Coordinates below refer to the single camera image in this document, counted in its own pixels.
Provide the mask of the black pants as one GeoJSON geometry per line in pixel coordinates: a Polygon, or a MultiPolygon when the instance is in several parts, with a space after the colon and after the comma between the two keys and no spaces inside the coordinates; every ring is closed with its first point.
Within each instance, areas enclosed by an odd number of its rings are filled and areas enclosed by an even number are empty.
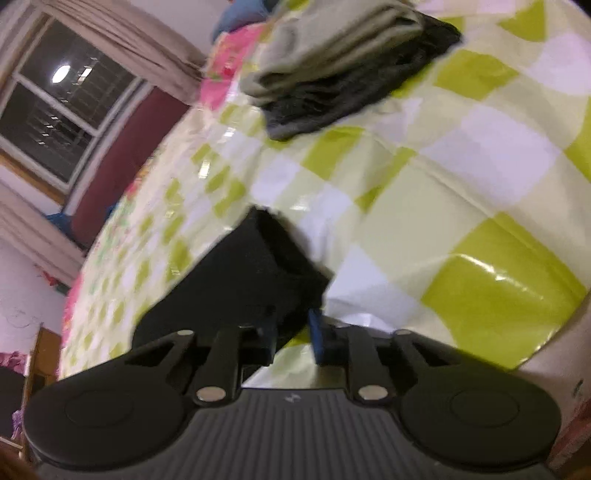
{"type": "Polygon", "coordinates": [[[137,323],[134,348],[180,330],[204,339],[229,327],[276,327],[282,348],[322,304],[329,279],[279,219],[252,206],[137,323]]]}

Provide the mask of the wooden tv cabinet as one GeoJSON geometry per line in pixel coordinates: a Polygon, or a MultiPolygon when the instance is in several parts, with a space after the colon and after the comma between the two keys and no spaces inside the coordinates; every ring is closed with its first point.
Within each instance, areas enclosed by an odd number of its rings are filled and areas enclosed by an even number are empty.
{"type": "Polygon", "coordinates": [[[41,324],[28,357],[21,412],[24,412],[32,396],[57,381],[60,352],[61,336],[41,324]]]}

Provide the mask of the red green hanging decoration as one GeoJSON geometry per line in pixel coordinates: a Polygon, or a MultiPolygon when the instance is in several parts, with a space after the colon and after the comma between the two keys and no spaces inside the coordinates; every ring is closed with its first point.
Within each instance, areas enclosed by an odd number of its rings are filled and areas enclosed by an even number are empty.
{"type": "Polygon", "coordinates": [[[65,285],[63,282],[49,275],[44,270],[41,271],[41,276],[48,283],[48,285],[58,293],[64,296],[66,296],[69,293],[70,287],[68,285],[65,285]]]}

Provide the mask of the green checkered bed sheet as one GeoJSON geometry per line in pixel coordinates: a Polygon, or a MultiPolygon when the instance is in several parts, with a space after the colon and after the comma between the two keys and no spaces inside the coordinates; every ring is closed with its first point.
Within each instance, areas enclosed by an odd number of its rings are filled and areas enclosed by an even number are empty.
{"type": "Polygon", "coordinates": [[[60,374],[128,350],[137,321],[260,205],[332,274],[325,313],[409,328],[505,367],[590,289],[590,20],[571,1],[422,1],[460,46],[381,103],[271,141],[232,87],[160,143],[98,235],[60,374]]]}

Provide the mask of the pink floral cloth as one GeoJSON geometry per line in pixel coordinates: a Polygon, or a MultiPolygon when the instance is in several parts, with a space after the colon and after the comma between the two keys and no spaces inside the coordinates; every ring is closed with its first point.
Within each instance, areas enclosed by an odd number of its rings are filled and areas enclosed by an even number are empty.
{"type": "Polygon", "coordinates": [[[18,374],[24,375],[27,365],[28,355],[18,351],[10,353],[0,353],[0,366],[8,368],[18,374]]]}

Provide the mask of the black television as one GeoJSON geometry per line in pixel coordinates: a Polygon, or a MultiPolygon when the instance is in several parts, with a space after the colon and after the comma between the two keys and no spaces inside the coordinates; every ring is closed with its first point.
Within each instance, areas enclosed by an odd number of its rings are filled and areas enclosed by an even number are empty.
{"type": "Polygon", "coordinates": [[[0,434],[13,434],[12,415],[21,408],[25,377],[7,367],[0,367],[0,434]]]}

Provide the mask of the left beige curtain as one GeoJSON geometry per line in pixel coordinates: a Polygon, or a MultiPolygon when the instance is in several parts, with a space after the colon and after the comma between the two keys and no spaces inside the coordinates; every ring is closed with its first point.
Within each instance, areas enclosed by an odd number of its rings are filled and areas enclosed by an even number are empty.
{"type": "Polygon", "coordinates": [[[44,215],[1,184],[1,238],[35,265],[72,287],[84,263],[83,251],[44,215]]]}

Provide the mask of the beige curtain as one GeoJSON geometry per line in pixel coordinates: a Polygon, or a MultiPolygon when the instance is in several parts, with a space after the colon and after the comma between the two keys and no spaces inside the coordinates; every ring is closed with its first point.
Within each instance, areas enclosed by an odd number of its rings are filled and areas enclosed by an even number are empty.
{"type": "Polygon", "coordinates": [[[1,238],[35,265],[72,287],[84,263],[83,251],[44,215],[1,184],[1,238]]]}
{"type": "Polygon", "coordinates": [[[204,54],[160,20],[127,1],[38,1],[44,13],[133,75],[190,105],[204,54]]]}

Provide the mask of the blue cloth by window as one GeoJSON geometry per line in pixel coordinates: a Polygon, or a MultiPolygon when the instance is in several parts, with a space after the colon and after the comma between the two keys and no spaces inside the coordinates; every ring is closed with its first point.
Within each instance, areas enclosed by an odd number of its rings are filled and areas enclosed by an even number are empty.
{"type": "Polygon", "coordinates": [[[69,215],[66,215],[63,212],[57,212],[54,214],[48,214],[45,218],[64,235],[68,237],[72,235],[71,217],[69,215]]]}

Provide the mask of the maroon sofa cover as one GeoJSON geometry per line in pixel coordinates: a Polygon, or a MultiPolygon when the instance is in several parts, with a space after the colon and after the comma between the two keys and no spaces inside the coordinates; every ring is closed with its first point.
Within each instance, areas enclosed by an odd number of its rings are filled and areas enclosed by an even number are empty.
{"type": "Polygon", "coordinates": [[[153,88],[135,108],[98,165],[71,215],[71,237],[89,247],[143,164],[188,106],[153,88]]]}

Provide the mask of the window with metal grille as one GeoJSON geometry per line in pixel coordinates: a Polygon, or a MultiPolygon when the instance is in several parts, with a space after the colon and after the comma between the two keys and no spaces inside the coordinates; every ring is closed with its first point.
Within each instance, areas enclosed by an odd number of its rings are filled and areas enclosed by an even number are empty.
{"type": "Polygon", "coordinates": [[[1,149],[66,194],[141,85],[101,50],[49,19],[1,95],[1,149]]]}

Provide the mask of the stack of folded clothes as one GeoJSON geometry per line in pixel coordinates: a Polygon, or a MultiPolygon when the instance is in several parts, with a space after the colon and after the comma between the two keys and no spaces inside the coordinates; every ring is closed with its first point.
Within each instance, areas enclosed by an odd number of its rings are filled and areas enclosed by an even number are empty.
{"type": "Polygon", "coordinates": [[[454,25],[405,1],[281,7],[240,89],[270,139],[286,141],[381,101],[461,41],[454,25]]]}

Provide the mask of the right beige curtain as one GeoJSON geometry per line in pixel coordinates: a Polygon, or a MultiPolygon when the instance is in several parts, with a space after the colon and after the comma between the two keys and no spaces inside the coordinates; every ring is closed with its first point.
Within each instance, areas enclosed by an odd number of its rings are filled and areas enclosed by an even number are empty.
{"type": "Polygon", "coordinates": [[[38,1],[44,13],[133,75],[190,105],[204,54],[160,20],[127,1],[38,1]]]}

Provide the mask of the blue pillow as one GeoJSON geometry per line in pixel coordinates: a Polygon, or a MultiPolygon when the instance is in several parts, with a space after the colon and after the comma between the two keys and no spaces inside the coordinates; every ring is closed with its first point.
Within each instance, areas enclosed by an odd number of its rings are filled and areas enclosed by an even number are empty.
{"type": "Polygon", "coordinates": [[[250,24],[266,22],[279,3],[279,0],[231,1],[212,31],[211,43],[214,43],[222,33],[230,33],[250,24]]]}

